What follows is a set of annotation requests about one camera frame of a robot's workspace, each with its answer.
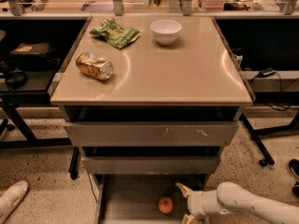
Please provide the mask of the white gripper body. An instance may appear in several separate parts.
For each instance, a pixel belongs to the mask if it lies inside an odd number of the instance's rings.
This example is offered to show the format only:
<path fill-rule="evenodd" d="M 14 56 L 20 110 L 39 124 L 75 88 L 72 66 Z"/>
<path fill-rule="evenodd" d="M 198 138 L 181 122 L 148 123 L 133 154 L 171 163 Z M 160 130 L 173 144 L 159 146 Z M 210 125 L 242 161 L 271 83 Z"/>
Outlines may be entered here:
<path fill-rule="evenodd" d="M 223 209 L 215 190 L 194 191 L 187 198 L 187 206 L 190 214 L 198 219 L 219 216 Z"/>

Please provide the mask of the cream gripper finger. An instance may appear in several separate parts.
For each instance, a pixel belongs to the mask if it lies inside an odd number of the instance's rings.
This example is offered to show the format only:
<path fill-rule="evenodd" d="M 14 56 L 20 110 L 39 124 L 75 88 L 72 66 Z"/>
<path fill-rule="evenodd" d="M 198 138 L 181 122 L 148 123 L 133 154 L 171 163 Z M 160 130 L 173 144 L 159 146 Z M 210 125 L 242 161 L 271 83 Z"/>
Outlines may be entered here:
<path fill-rule="evenodd" d="M 183 195 L 184 198 L 189 198 L 191 194 L 193 193 L 193 190 L 190 189 L 189 187 L 177 182 L 176 186 L 179 188 L 181 191 L 181 194 Z"/>
<path fill-rule="evenodd" d="M 198 224 L 198 220 L 192 215 L 185 214 L 181 224 Z"/>

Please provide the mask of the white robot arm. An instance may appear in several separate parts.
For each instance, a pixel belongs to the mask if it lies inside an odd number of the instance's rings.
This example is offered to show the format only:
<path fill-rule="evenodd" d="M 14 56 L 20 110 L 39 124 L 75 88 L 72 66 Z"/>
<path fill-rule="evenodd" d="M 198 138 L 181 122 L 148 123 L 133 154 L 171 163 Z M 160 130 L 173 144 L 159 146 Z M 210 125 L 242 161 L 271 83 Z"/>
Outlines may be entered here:
<path fill-rule="evenodd" d="M 209 224 L 214 216 L 252 213 L 269 224 L 299 224 L 299 208 L 255 195 L 232 182 L 223 182 L 211 191 L 195 191 L 177 183 L 187 199 L 189 213 L 181 224 Z"/>

